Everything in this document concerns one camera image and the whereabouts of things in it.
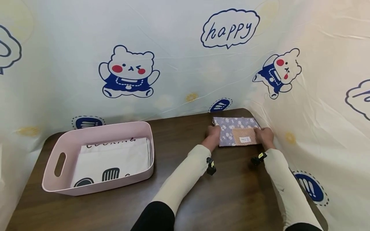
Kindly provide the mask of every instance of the black sleeve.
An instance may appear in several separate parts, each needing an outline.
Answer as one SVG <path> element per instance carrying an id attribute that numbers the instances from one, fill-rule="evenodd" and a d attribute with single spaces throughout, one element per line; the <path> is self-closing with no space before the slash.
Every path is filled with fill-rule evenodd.
<path id="1" fill-rule="evenodd" d="M 308 223 L 297 223 L 286 228 L 285 231 L 322 231 L 318 227 Z"/>
<path id="2" fill-rule="evenodd" d="M 163 202 L 153 201 L 145 207 L 131 231 L 173 231 L 174 225 L 175 214 L 172 209 Z"/>

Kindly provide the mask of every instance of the folded fabric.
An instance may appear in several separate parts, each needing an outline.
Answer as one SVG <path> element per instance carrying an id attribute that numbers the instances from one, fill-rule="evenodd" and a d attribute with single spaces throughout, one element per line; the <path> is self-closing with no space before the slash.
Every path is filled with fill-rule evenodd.
<path id="1" fill-rule="evenodd" d="M 212 123 L 221 127 L 220 147 L 256 144 L 252 129 L 260 126 L 254 118 L 213 117 Z"/>
<path id="2" fill-rule="evenodd" d="M 150 141 L 131 138 L 81 146 L 71 187 L 98 183 L 146 171 L 151 165 Z"/>

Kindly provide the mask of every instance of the fabric label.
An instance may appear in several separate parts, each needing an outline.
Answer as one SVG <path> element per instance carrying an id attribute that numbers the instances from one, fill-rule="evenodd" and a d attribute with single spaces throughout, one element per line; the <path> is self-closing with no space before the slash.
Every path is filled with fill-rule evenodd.
<path id="1" fill-rule="evenodd" d="M 246 137 L 239 137 L 239 139 L 240 139 L 240 142 L 242 142 L 242 143 L 252 142 L 252 141 L 250 140 L 250 137 L 249 137 L 249 136 L 246 136 Z"/>

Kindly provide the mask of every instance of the plastic sheet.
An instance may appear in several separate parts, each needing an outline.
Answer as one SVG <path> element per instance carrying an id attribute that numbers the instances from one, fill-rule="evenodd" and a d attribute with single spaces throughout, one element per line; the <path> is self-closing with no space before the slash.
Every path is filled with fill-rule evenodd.
<path id="1" fill-rule="evenodd" d="M 330 230 L 370 226 L 369 2 L 0 6 L 0 230 L 51 134 L 240 107 Z"/>

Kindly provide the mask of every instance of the purple floral cloth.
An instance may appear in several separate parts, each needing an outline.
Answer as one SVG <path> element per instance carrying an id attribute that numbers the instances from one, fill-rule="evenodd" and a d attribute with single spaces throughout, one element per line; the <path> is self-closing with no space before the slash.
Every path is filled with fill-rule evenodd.
<path id="1" fill-rule="evenodd" d="M 254 118 L 226 118 L 213 117 L 212 123 L 221 127 L 219 146 L 236 146 L 232 129 L 234 128 L 260 128 Z"/>

